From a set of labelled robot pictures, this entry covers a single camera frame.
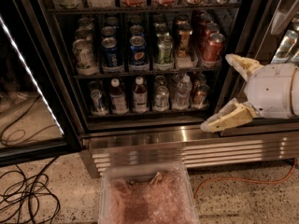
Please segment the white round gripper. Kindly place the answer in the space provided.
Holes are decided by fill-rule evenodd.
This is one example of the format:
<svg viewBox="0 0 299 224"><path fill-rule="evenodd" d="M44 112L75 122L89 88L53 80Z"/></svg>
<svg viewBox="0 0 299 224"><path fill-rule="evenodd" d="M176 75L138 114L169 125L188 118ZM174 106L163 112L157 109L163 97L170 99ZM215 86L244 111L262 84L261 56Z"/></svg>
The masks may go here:
<svg viewBox="0 0 299 224"><path fill-rule="evenodd" d="M246 81L248 102L236 98L201 125L203 132L215 133L252 122L259 115L268 119L299 116L299 69L293 63L262 66L257 60L226 54L225 59Z"/></svg>

